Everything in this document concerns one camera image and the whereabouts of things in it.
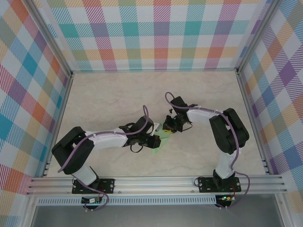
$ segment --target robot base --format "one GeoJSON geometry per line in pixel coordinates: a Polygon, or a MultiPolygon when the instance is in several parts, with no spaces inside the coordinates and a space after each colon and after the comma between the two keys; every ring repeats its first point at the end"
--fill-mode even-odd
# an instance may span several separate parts
{"type": "MultiPolygon", "coordinates": [[[[72,184],[72,194],[98,194],[97,192],[91,191],[90,189],[83,187],[77,180],[74,180],[72,184]]],[[[113,194],[115,180],[98,178],[93,183],[91,183],[89,187],[104,192],[106,194],[113,194]]]]}
{"type": "Polygon", "coordinates": [[[241,192],[240,181],[237,177],[233,177],[229,185],[219,190],[214,184],[212,177],[199,177],[198,178],[199,192],[241,192]]]}

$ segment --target table surface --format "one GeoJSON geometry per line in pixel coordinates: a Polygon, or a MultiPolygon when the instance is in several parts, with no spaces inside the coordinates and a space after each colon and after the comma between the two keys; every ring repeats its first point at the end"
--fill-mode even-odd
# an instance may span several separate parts
{"type": "MultiPolygon", "coordinates": [[[[136,122],[146,105],[154,122],[163,122],[170,105],[166,91],[188,104],[215,110],[236,110],[250,139],[234,168],[250,175],[265,174],[240,88],[233,71],[110,72],[76,74],[59,131],[60,140],[70,129],[106,131],[136,122]]],[[[211,127],[195,123],[183,133],[171,134],[157,154],[144,148],[132,153],[129,147],[107,148],[90,154],[86,163],[99,176],[212,175],[220,150],[211,127]]],[[[48,177],[59,164],[52,158],[48,177]]]]}

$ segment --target beige marble floor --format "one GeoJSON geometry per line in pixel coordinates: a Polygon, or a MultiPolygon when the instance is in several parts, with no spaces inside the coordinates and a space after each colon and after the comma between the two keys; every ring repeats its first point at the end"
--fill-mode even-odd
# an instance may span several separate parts
{"type": "MultiPolygon", "coordinates": [[[[187,104],[210,109],[234,108],[250,133],[235,169],[246,174],[264,174],[255,138],[234,72],[119,72],[76,74],[61,124],[61,139],[74,126],[87,131],[106,131],[137,121],[147,105],[150,118],[161,122],[170,106],[166,91],[181,96],[187,104]]],[[[135,154],[125,148],[107,148],[91,153],[87,164],[99,176],[211,175],[219,161],[210,126],[194,124],[183,133],[171,135],[153,155],[144,148],[135,154]]],[[[59,165],[52,158],[48,176],[59,165]]]]}

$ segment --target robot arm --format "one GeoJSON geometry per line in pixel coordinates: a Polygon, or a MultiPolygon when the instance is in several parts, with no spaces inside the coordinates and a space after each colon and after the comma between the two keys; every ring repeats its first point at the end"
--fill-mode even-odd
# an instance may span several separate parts
{"type": "Polygon", "coordinates": [[[136,134],[130,133],[141,129],[145,122],[146,116],[143,116],[136,123],[129,123],[110,130],[114,133],[108,131],[108,133],[98,133],[98,135],[96,132],[84,131],[81,127],[75,127],[54,146],[52,153],[62,167],[75,146],[83,138],[93,134],[92,137],[81,143],[63,171],[67,175],[73,175],[85,185],[90,185],[91,188],[96,189],[98,188],[99,178],[92,168],[85,164],[89,154],[92,151],[110,147],[132,147],[132,145],[136,143],[142,148],[158,148],[161,140],[159,136],[154,135],[154,132],[158,129],[159,124],[154,123],[150,118],[148,118],[147,124],[142,131],[136,134]]]}
{"type": "MultiPolygon", "coordinates": [[[[174,98],[170,103],[174,106],[194,107],[194,109],[178,109],[173,106],[173,109],[170,110],[172,116],[166,116],[163,130],[176,133],[177,131],[183,131],[183,125],[185,123],[200,122],[210,124],[216,144],[222,151],[218,166],[213,173],[213,181],[218,190],[230,185],[230,181],[232,181],[232,178],[235,176],[232,163],[236,158],[236,143],[227,122],[218,111],[210,112],[196,104],[188,106],[180,96],[174,98]]],[[[239,147],[242,148],[249,139],[249,134],[242,121],[235,110],[231,108],[221,113],[229,119],[236,132],[239,147]]]]}

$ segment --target green object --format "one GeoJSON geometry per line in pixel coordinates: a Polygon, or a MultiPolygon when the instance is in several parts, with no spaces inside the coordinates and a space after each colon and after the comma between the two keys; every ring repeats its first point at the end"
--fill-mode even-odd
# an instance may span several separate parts
{"type": "Polygon", "coordinates": [[[166,142],[170,138],[170,133],[163,131],[162,129],[160,131],[155,132],[155,135],[160,137],[161,144],[160,147],[152,149],[152,154],[155,155],[158,153],[158,151],[166,144],[166,142]]]}

